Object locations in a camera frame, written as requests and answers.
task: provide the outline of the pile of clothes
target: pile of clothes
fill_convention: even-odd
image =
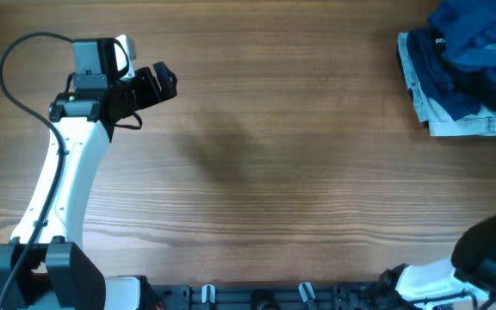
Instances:
[[[496,0],[443,0],[398,36],[398,60],[432,136],[496,136]]]

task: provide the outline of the wood grain surface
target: wood grain surface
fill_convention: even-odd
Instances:
[[[430,138],[395,59],[436,3],[0,1],[0,56],[22,34],[130,34],[179,96],[117,130],[84,222],[107,276],[152,283],[372,280],[447,257],[496,213],[496,138]],[[46,114],[71,47],[31,40],[11,91]],[[0,242],[34,191],[47,130],[0,90]]]

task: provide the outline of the stack of clothing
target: stack of clothing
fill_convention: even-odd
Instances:
[[[432,136],[496,136],[496,0],[443,0],[398,36],[398,60]]]

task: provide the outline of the navy blue clothing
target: navy blue clothing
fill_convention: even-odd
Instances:
[[[453,121],[477,114],[480,112],[481,102],[455,90],[452,76],[442,68],[436,58],[431,31],[431,28],[415,29],[406,39],[407,51],[422,91],[441,104]]]
[[[428,22],[445,35],[445,60],[496,83],[496,0],[443,0]]]

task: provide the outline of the wooden table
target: wooden table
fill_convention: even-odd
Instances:
[[[97,4],[0,1],[0,56],[19,35],[130,34],[179,96],[117,130],[84,223],[107,276],[152,283],[372,280],[447,257],[496,213],[496,139],[430,138],[396,60],[413,0]],[[44,114],[71,47],[35,39],[9,57],[11,91]],[[0,90],[0,242],[34,191],[47,130]]]

